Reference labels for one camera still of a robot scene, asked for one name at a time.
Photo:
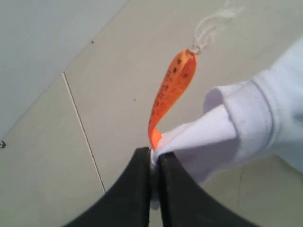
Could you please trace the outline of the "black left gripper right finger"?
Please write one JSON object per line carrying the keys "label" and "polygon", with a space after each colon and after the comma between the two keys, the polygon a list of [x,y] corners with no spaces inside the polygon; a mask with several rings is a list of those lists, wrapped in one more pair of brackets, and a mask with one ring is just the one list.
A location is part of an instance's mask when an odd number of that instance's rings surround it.
{"label": "black left gripper right finger", "polygon": [[161,155],[159,199],[165,227],[253,227],[224,207],[188,174],[174,153]]}

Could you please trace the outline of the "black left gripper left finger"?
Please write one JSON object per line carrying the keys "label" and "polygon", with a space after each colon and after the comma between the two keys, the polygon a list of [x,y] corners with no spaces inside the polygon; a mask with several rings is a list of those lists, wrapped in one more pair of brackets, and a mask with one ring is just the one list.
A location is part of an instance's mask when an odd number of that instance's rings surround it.
{"label": "black left gripper left finger", "polygon": [[150,150],[137,148],[113,186],[67,227],[147,227],[151,200]]}

